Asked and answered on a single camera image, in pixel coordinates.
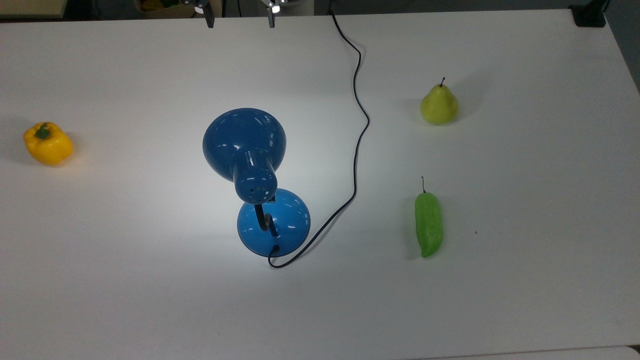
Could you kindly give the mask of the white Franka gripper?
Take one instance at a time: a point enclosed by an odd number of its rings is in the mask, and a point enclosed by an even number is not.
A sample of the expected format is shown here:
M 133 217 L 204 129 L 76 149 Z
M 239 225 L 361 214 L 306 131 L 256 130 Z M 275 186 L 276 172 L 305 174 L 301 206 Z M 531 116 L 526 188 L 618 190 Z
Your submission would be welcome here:
M 295 0 L 261 0 L 263 6 L 267 9 L 267 20 L 270 28 L 275 28 L 275 14 L 281 11 L 281 8 L 288 3 L 294 3 Z M 184 5 L 191 5 L 198 14 L 203 14 L 208 28 L 214 28 L 215 16 L 211 7 L 210 0 L 181 0 Z

